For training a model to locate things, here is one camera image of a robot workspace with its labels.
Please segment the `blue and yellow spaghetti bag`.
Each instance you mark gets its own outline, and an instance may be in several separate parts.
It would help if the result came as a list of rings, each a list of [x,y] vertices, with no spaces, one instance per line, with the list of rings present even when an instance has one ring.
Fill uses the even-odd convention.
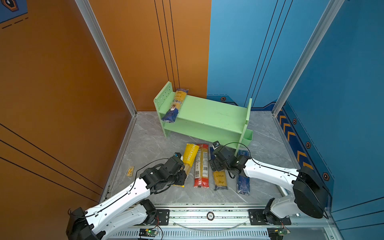
[[[180,112],[182,104],[188,94],[189,90],[177,89],[174,99],[167,113],[162,117],[162,121],[165,123],[174,123]]]

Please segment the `red spaghetti bag white label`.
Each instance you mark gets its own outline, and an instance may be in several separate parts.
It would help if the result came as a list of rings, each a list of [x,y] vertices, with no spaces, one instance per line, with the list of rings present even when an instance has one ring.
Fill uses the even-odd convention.
[[[195,188],[209,188],[209,145],[199,144],[195,159]]]

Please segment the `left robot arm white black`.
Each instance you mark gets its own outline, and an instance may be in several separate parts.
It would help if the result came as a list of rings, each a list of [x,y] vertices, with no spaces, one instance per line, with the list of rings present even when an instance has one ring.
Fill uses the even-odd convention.
[[[187,174],[183,156],[175,153],[164,164],[145,165],[142,170],[133,183],[104,202],[87,210],[69,211],[68,239],[107,240],[135,225],[156,224],[157,210],[148,197],[173,185],[184,185]]]

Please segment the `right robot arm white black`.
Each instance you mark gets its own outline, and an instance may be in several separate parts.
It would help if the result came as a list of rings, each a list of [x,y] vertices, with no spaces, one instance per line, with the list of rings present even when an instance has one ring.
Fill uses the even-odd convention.
[[[263,180],[289,191],[287,196],[269,200],[263,210],[267,224],[279,225],[284,218],[295,214],[315,219],[328,217],[326,205],[329,190],[311,168],[282,168],[257,161],[251,156],[235,156],[219,142],[214,142],[213,149],[214,157],[209,163],[214,171],[227,170],[231,176]]]

